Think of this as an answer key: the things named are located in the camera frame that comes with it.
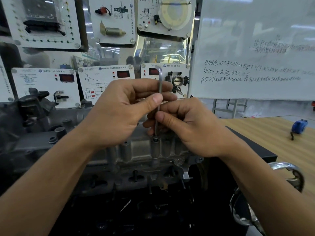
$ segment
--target blue tape measure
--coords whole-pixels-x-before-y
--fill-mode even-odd
[[[293,133],[301,134],[302,132],[304,132],[304,130],[305,130],[307,125],[308,125],[308,121],[307,120],[301,119],[299,121],[296,121],[293,124],[292,129],[291,129],[292,140],[294,140]]]

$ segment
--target hand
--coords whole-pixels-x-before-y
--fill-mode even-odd
[[[84,135],[87,147],[100,150],[123,143],[138,125],[139,120],[164,101],[177,96],[173,85],[163,81],[158,92],[155,79],[119,79],[112,81],[100,96],[88,116],[77,126],[76,134]]]
[[[191,152],[203,157],[230,155],[234,143],[241,141],[197,98],[162,104],[155,120],[173,130]],[[155,120],[151,113],[143,123],[151,127],[149,135],[154,133]]]

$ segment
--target red digital display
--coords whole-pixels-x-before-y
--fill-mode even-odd
[[[159,75],[159,71],[157,69],[149,68],[149,75]]]
[[[128,70],[117,71],[117,77],[118,78],[130,78],[130,73]]]
[[[74,82],[74,75],[59,75],[61,82]]]

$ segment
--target forearm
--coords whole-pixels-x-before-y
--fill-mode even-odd
[[[73,130],[44,154],[0,198],[3,235],[48,235],[92,151]]]
[[[243,141],[222,158],[267,235],[312,235],[315,214],[310,202],[278,175]]]

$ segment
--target workbench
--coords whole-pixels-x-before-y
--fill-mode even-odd
[[[307,127],[302,134],[295,134],[292,141],[290,131],[293,122],[281,117],[220,121],[278,155],[277,161],[290,162],[298,166],[305,177],[303,194],[315,203],[315,129]]]

